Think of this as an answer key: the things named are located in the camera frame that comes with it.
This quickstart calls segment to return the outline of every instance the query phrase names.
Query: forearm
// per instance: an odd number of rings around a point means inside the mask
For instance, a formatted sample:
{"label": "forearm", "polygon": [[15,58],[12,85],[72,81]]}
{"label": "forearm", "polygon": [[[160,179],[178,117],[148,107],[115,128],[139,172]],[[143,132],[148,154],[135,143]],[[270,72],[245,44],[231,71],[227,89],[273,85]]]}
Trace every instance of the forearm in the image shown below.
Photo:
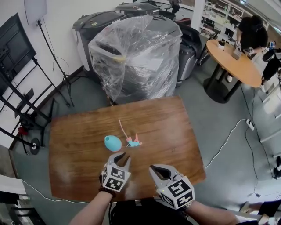
{"label": "forearm", "polygon": [[242,37],[242,31],[239,30],[239,28],[237,29],[237,33],[236,33],[236,40],[237,41],[241,41],[241,37]]}
{"label": "forearm", "polygon": [[186,213],[200,225],[235,225],[239,223],[230,211],[217,209],[194,201]]}
{"label": "forearm", "polygon": [[69,225],[100,225],[104,214],[112,199],[107,192],[99,192],[96,197],[83,208],[70,222]]}
{"label": "forearm", "polygon": [[263,50],[264,50],[263,47],[255,48],[255,49],[254,49],[254,54],[258,54],[258,53],[262,52]]}

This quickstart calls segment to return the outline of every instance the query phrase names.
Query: round orange table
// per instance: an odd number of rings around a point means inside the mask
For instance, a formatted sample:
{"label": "round orange table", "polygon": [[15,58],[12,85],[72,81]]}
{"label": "round orange table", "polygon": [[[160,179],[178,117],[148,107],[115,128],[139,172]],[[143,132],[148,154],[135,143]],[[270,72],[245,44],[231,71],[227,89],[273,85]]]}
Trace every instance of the round orange table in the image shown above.
{"label": "round orange table", "polygon": [[[259,87],[261,85],[259,71],[245,54],[242,54],[239,60],[232,57],[234,51],[233,45],[226,43],[224,50],[222,50],[218,48],[218,40],[209,40],[207,41],[207,49],[211,57],[218,63],[211,78],[204,81],[204,89],[212,100],[218,103],[227,103],[241,83],[251,87]],[[223,68],[223,72],[217,80],[216,77],[221,68]],[[238,80],[230,91],[222,83],[227,73]]]}

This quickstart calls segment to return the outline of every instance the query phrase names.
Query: black table base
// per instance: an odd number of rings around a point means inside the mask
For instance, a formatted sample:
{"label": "black table base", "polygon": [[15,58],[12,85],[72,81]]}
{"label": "black table base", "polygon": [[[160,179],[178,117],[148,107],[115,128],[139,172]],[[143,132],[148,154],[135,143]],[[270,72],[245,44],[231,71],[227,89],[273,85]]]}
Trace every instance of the black table base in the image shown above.
{"label": "black table base", "polygon": [[228,88],[222,83],[223,79],[228,75],[226,70],[223,70],[220,78],[217,80],[216,77],[221,69],[218,64],[211,76],[204,81],[204,90],[207,95],[215,102],[225,104],[229,101],[230,97],[241,85],[241,81],[237,81],[233,88],[229,91]]}

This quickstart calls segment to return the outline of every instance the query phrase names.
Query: white cable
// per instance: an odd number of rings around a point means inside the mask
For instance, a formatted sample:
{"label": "white cable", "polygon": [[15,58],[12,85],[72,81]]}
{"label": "white cable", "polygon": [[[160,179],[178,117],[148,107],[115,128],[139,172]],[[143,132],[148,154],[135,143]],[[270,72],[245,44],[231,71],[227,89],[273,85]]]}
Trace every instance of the white cable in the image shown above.
{"label": "white cable", "polygon": [[34,190],[36,190],[40,195],[42,195],[43,198],[50,200],[52,202],[61,202],[61,201],[66,201],[66,202],[70,202],[70,203],[74,203],[74,204],[80,204],[80,203],[85,203],[85,204],[89,204],[88,202],[72,202],[72,201],[68,201],[66,199],[60,199],[60,200],[52,200],[49,198],[46,198],[40,191],[38,191],[36,188],[34,188],[32,185],[28,184],[27,182],[25,182],[28,186],[32,187]]}
{"label": "white cable", "polygon": [[227,143],[227,141],[228,141],[228,139],[229,139],[229,137],[230,137],[232,131],[234,131],[234,130],[236,129],[238,123],[240,123],[240,122],[243,121],[243,120],[246,120],[246,119],[241,119],[241,120],[239,120],[239,121],[237,122],[236,126],[231,130],[230,134],[228,135],[227,140],[226,140],[225,143],[221,146],[219,152],[212,158],[211,162],[205,167],[205,169],[207,169],[207,168],[211,165],[212,161],[219,155],[221,149],[222,149],[222,148],[225,146],[225,144]]}
{"label": "white cable", "polygon": [[126,133],[125,133],[125,131],[124,131],[123,127],[122,127],[122,124],[121,124],[120,118],[118,118],[118,120],[119,120],[119,124],[120,124],[120,127],[121,127],[121,129],[122,129],[122,131],[123,131],[124,135],[126,136],[126,138],[128,138],[128,136],[126,135]]}

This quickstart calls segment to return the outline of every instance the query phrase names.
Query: black pants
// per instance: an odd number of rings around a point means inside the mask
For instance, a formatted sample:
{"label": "black pants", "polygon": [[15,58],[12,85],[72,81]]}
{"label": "black pants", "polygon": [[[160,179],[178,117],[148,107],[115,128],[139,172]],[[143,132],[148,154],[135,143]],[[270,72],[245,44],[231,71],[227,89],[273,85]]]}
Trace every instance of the black pants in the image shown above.
{"label": "black pants", "polygon": [[172,8],[173,8],[172,13],[174,13],[174,14],[177,13],[180,10],[179,5],[173,5]]}

